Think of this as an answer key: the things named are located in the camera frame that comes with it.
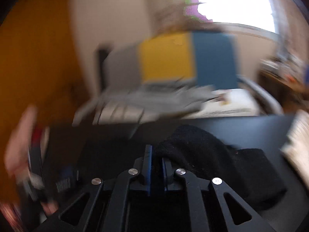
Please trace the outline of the black knit sweater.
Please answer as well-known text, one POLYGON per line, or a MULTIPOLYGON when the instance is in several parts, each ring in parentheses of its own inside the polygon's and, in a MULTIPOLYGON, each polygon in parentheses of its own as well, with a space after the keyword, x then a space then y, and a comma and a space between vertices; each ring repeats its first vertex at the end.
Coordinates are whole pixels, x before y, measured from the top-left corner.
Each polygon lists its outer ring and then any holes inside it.
MULTIPOLYGON (((144 156, 145 148, 142 143, 123 138, 88 141, 76 165, 79 180, 115 178, 144 156)), ((166 159, 199 178, 221 178, 259 211, 275 206, 287 192, 283 180, 261 149, 237 149, 194 126, 178 127, 154 146, 152 155, 152 168, 158 181, 162 181, 160 162, 166 159)))

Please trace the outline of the pink folded garment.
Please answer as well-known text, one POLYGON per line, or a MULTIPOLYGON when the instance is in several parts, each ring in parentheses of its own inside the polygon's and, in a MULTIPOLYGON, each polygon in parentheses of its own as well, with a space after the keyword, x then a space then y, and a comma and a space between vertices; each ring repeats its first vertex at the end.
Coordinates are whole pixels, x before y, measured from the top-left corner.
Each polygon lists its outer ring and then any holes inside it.
POLYGON ((30 105, 23 112, 18 125, 10 135, 4 154, 4 165, 11 177, 23 170, 27 164, 28 150, 36 120, 37 108, 30 105))

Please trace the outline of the cream knitted garment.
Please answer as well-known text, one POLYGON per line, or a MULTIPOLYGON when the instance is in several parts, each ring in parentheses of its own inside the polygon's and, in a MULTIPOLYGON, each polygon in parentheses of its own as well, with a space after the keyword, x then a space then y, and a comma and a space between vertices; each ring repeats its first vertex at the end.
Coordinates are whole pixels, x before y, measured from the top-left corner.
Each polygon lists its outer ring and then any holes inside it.
POLYGON ((297 111, 281 148, 282 156, 292 165, 308 188, 308 112, 297 111))

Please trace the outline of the grey garment on chair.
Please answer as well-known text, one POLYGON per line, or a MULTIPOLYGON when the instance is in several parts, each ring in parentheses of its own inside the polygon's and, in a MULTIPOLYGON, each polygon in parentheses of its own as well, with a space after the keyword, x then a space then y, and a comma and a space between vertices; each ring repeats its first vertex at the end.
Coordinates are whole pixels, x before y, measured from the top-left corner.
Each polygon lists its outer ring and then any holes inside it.
POLYGON ((72 125, 81 124, 91 112, 95 113, 90 119, 94 125, 183 117, 201 111, 205 102, 217 98, 213 90, 211 85, 197 87, 189 80, 146 83, 125 91, 105 90, 76 111, 72 125))

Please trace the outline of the wooden side desk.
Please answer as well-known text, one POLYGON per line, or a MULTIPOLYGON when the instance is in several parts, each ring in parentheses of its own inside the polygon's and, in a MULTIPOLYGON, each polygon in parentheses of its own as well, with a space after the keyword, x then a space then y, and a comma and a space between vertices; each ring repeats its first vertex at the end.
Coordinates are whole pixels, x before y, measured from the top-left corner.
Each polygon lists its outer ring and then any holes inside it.
POLYGON ((308 85, 303 82, 303 74, 298 63, 272 57, 260 61, 257 78, 258 84, 279 102, 285 113, 300 109, 308 112, 308 85))

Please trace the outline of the grey yellow blue chair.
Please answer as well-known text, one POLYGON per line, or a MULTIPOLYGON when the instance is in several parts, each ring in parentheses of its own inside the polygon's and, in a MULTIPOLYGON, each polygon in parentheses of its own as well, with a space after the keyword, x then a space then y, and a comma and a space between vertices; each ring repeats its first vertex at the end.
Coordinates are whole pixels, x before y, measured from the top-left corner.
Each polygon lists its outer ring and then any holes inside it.
POLYGON ((205 102, 199 112, 175 118, 283 114, 274 97, 238 74, 236 61, 234 39, 228 34, 163 34, 112 51, 105 61, 105 90, 125 91, 146 83, 189 80, 197 87, 211 85, 217 98, 205 102))

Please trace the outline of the wooden wardrobe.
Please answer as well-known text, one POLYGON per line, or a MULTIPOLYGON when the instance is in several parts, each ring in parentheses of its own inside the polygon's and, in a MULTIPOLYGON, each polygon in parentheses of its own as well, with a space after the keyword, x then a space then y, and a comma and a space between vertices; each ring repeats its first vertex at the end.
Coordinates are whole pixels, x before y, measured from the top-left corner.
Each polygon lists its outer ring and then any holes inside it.
POLYGON ((1 154, 30 105, 38 123, 70 123, 89 98, 69 0, 17 0, 1 24, 1 154))

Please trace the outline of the beige starfish curtain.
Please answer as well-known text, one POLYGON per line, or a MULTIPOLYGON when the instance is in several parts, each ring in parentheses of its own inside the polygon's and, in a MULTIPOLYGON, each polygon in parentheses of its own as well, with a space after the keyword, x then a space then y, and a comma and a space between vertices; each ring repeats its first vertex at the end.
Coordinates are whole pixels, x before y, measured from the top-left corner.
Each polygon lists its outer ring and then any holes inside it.
POLYGON ((203 4, 199 0, 146 0, 146 3, 156 35, 191 30, 222 31, 197 11, 203 4))

